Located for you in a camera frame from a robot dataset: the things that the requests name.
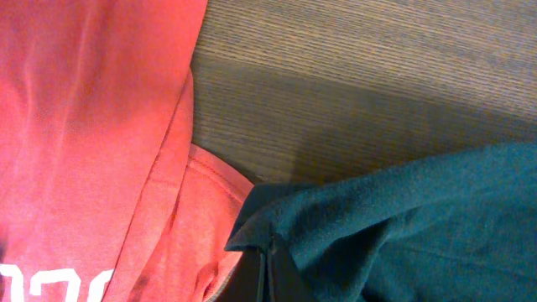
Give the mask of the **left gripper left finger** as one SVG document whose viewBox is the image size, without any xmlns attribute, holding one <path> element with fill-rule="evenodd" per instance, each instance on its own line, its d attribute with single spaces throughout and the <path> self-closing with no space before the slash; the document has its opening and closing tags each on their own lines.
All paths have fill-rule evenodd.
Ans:
<svg viewBox="0 0 537 302">
<path fill-rule="evenodd" d="M 247 249 L 216 302 L 264 302 L 265 270 L 265 255 L 259 249 Z"/>
</svg>

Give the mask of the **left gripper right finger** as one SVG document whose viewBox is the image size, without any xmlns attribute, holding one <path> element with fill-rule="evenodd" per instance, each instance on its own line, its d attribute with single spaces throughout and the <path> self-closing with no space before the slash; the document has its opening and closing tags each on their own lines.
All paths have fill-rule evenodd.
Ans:
<svg viewBox="0 0 537 302">
<path fill-rule="evenodd" d="M 315 302 L 285 246 L 271 245 L 267 272 L 269 302 Z"/>
</svg>

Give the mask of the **black Nike t-shirt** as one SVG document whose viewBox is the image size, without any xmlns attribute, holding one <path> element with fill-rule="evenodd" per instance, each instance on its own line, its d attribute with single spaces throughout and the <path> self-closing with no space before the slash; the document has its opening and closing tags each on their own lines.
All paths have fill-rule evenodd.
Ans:
<svg viewBox="0 0 537 302">
<path fill-rule="evenodd" d="M 536 146 L 509 143 L 328 185 L 257 185 L 228 251 L 285 246 L 318 301 L 533 301 Z"/>
</svg>

